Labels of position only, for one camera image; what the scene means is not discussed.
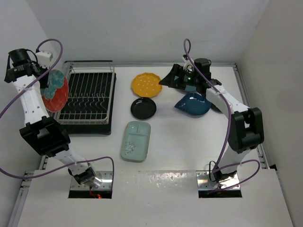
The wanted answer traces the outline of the yellow polka dot plate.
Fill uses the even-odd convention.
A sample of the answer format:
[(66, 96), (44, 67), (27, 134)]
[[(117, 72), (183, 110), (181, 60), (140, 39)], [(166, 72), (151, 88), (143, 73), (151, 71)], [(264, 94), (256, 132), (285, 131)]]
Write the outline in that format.
[(139, 97), (152, 98), (162, 91), (162, 85), (159, 84), (160, 77), (154, 73), (142, 73), (137, 75), (131, 84), (132, 91)]

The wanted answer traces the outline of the red and teal plate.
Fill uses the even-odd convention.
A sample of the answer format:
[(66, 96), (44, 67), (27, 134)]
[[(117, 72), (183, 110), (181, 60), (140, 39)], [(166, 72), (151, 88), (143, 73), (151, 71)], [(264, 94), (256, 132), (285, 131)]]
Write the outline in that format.
[(51, 70), (47, 85), (47, 88), (41, 89), (43, 103), (48, 111), (58, 112), (64, 108), (68, 100), (68, 80), (60, 70)]

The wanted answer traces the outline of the black round plate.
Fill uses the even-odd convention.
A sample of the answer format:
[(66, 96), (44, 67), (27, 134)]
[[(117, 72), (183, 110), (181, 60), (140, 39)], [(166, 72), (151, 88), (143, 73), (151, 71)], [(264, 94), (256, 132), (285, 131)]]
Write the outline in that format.
[(148, 97), (140, 97), (132, 102), (130, 109), (134, 118), (147, 120), (155, 115), (157, 106), (152, 99)]

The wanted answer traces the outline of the light green rectangular plate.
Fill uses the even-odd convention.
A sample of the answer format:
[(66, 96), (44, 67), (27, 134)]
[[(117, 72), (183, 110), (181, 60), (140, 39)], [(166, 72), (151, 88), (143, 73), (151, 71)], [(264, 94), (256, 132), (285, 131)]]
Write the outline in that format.
[(147, 158), (151, 126), (147, 122), (132, 121), (126, 126), (121, 158), (128, 162), (143, 162)]

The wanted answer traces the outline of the teal round floral plate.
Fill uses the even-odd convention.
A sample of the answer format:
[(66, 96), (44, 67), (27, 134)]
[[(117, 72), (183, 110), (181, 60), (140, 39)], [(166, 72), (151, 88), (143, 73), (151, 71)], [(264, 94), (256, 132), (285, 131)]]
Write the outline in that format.
[(196, 92), (196, 87), (195, 86), (189, 86), (189, 85), (187, 85), (185, 87), (184, 91), (187, 92), (187, 93), (195, 93)]

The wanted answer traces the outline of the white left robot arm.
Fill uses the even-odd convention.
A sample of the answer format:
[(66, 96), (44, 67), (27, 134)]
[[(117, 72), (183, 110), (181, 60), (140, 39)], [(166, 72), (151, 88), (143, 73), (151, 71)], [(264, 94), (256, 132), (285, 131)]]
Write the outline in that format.
[(27, 49), (9, 52), (5, 82), (12, 84), (24, 111), (21, 137), (41, 156), (53, 157), (68, 167), (78, 184), (98, 188), (102, 184), (92, 165), (70, 146), (67, 131), (51, 117), (44, 105), (41, 88), (47, 86), (50, 64), (40, 66), (31, 60)]

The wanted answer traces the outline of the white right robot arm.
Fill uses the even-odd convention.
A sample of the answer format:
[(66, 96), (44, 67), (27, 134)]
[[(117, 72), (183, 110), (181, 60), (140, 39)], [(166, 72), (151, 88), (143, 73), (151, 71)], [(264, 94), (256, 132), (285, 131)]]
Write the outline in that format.
[(236, 174), (242, 160), (264, 141), (262, 112), (238, 101), (211, 77), (211, 61), (205, 58), (193, 62), (185, 60), (184, 66), (174, 64), (159, 84), (178, 90), (194, 87), (196, 92), (213, 104), (228, 119), (227, 148), (220, 153), (209, 177), (217, 183)]

